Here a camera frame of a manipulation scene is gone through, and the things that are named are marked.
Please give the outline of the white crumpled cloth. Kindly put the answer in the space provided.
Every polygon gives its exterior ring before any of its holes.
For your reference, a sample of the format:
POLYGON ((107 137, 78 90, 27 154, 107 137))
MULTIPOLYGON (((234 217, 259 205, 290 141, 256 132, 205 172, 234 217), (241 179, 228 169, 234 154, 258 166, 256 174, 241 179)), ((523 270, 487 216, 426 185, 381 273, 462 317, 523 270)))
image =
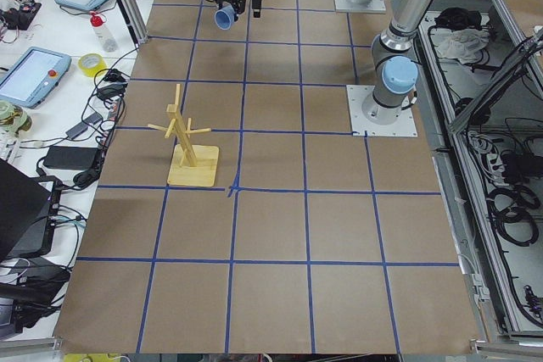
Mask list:
POLYGON ((487 31, 464 29, 453 31, 437 46, 436 53, 440 58, 456 59, 461 64, 478 61, 481 51, 490 42, 487 31))

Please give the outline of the black laptop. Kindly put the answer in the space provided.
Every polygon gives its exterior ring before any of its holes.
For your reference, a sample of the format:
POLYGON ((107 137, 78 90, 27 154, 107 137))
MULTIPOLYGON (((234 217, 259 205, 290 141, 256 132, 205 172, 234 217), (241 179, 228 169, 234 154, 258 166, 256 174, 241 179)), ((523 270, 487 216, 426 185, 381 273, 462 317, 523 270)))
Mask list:
POLYGON ((31 259, 49 253, 59 212, 61 181, 29 177, 1 162, 1 260, 31 259))

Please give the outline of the black power brick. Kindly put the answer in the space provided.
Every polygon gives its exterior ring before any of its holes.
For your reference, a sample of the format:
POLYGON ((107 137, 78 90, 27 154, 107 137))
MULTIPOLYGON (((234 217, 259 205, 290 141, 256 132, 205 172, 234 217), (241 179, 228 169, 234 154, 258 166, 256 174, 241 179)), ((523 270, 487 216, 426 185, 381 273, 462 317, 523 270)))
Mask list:
POLYGON ((97 148, 52 146, 48 149, 43 165, 56 170, 88 170, 97 153, 97 148))

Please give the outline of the wooden cup rack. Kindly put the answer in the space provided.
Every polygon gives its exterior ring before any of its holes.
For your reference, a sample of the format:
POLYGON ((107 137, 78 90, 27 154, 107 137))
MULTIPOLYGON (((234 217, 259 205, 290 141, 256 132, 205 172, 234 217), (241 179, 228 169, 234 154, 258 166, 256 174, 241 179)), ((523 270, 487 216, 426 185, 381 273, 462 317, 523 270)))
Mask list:
POLYGON ((167 127, 148 124, 148 127, 164 132, 167 139, 174 135, 176 146, 171 159, 167 183, 171 186, 212 187, 216 180, 216 170, 220 149, 217 146, 197 145, 191 142, 192 134, 210 132, 210 128, 192 129, 192 119, 185 121, 180 110, 181 85, 176 85, 174 103, 168 104, 167 127))

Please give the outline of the yellow tape roll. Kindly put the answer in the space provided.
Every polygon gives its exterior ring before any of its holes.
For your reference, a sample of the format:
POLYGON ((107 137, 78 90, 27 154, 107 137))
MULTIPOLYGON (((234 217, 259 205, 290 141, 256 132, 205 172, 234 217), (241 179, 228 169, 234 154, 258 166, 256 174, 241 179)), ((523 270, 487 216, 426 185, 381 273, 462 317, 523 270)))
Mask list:
POLYGON ((107 69, 104 58, 98 53, 88 53, 81 56, 77 65, 86 77, 94 77, 107 69))

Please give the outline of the green glass jar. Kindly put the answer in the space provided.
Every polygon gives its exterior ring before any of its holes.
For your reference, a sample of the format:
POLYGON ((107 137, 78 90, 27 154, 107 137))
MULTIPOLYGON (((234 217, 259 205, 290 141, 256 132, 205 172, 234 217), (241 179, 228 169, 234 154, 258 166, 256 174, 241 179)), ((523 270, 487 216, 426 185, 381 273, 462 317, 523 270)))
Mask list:
POLYGON ((18 105, 2 100, 0 102, 1 128, 8 133, 18 135, 32 126, 31 117, 18 105))

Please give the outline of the teach pendant near yellow tape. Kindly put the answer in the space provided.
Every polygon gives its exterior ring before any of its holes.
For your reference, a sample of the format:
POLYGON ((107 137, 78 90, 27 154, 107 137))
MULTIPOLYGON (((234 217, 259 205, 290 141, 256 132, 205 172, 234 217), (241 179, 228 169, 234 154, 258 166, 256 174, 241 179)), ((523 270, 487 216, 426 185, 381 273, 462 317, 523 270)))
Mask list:
POLYGON ((70 69, 71 56, 30 47, 1 79, 1 99, 33 109, 70 69))

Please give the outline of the light blue plastic cup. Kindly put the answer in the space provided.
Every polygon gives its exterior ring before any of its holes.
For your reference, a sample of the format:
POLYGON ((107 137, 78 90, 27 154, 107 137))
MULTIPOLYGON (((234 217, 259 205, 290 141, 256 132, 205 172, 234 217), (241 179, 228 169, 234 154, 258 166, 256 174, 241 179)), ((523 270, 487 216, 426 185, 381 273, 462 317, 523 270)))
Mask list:
POLYGON ((230 30, 236 21, 236 13, 232 5, 217 9, 214 14, 214 21, 220 30, 230 30))

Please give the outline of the squeeze bottle with red cap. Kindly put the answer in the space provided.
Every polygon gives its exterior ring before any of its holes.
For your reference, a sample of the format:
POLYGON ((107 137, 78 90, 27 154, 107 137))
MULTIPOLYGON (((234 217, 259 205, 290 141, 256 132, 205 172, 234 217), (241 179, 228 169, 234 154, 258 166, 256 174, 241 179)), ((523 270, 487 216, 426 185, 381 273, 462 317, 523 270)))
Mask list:
POLYGON ((117 42, 103 18, 95 12, 91 12, 90 24, 102 49, 108 53, 116 51, 118 48, 117 42))

